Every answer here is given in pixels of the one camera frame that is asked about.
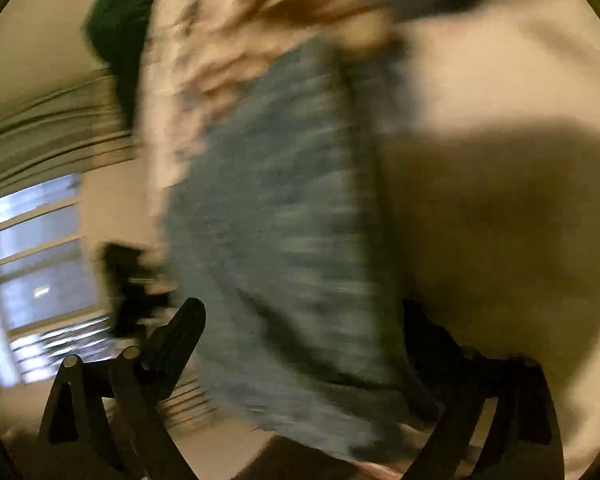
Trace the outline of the blue denim pants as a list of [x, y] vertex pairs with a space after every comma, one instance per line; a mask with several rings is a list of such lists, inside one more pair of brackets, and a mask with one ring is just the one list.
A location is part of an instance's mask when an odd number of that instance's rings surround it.
[[212, 399], [344, 460], [402, 460], [402, 427], [438, 417], [404, 351], [377, 153], [411, 108], [399, 46], [308, 41], [212, 122], [166, 214], [180, 292], [207, 309]]

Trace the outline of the white brown patterned bedspread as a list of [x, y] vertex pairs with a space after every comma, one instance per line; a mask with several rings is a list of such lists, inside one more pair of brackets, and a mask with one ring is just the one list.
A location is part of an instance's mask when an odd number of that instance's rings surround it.
[[138, 119], [227, 412], [410, 468], [539, 364], [600, 452], [600, 22], [585, 0], [155, 0]]

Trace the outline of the bright window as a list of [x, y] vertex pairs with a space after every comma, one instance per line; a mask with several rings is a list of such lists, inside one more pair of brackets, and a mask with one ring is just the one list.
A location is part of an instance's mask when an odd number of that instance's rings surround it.
[[83, 247], [77, 174], [0, 197], [0, 386], [52, 378], [63, 359], [114, 353]]

